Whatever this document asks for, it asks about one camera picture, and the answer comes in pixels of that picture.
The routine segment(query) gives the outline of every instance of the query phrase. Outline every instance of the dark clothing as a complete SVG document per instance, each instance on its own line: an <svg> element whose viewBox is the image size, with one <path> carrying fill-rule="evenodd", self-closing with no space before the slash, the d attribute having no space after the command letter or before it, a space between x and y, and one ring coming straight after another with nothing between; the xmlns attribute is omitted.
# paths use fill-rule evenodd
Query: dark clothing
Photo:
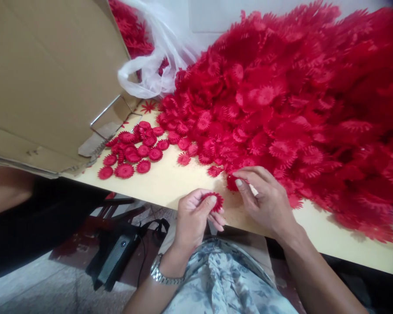
<svg viewBox="0 0 393 314"><path fill-rule="evenodd" d="M37 177L29 200L0 213L0 277L64 243L109 193Z"/></svg>

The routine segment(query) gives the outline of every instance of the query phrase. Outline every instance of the table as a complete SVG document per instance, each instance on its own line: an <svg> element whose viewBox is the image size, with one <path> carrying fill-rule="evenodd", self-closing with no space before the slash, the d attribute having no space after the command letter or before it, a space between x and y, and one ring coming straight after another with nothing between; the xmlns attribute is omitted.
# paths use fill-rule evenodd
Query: table
<svg viewBox="0 0 393 314"><path fill-rule="evenodd" d="M141 105L136 113L141 113ZM124 125L125 128L121 128L119 132L131 130L140 120L157 126L157 115L158 111L144 114L143 117L130 115L129 124ZM115 176L100 180L97 173L102 167L102 160L110 153L109 149L105 149L97 162L83 174L77 177L69 174L65 176L175 210L179 199L190 191L196 188L211 189L224 197L224 216L228 225L269 236L267 231L245 212L239 192L230 192L226 188L222 175L217 178L210 177L207 174L209 166L200 165L195 158L192 158L188 166L180 166L176 162L180 152L176 145L171 145L163 152L163 158L159 162L152 163L146 174L135 173L126 180ZM393 243L372 241L358 232L341 227L332 219L330 213L321 210L309 200L304 200L301 209L294 210L294 216L305 228L319 252L393 274Z"/></svg>

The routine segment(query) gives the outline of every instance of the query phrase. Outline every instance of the metal watch band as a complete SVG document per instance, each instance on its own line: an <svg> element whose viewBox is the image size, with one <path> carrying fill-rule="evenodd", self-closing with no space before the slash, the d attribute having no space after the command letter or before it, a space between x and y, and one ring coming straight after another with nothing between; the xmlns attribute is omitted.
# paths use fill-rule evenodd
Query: metal watch band
<svg viewBox="0 0 393 314"><path fill-rule="evenodd" d="M151 273L150 273L152 278L158 283L168 286L181 284L185 280L185 276L183 276L182 278L167 278L162 275L162 273L159 270L159 265L160 265L160 261L162 260L162 256L163 254L157 255L156 259L153 262Z"/></svg>

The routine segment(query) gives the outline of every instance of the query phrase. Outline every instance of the cardboard box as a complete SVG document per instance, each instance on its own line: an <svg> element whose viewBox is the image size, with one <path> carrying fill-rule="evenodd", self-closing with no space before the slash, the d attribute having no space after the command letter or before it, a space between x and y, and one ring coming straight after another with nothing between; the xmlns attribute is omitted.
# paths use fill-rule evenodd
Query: cardboard box
<svg viewBox="0 0 393 314"><path fill-rule="evenodd" d="M109 136L137 106L117 80L127 60L106 0L0 0L0 164L81 172L95 118L122 95L94 125Z"/></svg>

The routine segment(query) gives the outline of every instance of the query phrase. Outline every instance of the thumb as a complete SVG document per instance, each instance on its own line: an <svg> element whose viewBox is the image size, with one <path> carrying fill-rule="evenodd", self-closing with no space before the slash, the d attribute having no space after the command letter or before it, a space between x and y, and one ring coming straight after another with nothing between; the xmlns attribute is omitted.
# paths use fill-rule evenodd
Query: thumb
<svg viewBox="0 0 393 314"><path fill-rule="evenodd" d="M216 203L217 197L215 195L211 195L204 199L196 209L197 211L203 212L204 214L208 215L210 211L214 208Z"/></svg>
<svg viewBox="0 0 393 314"><path fill-rule="evenodd" d="M258 200L253 195L250 186L241 179L236 180L237 188L243 198L243 204L246 210L256 210L259 208Z"/></svg>

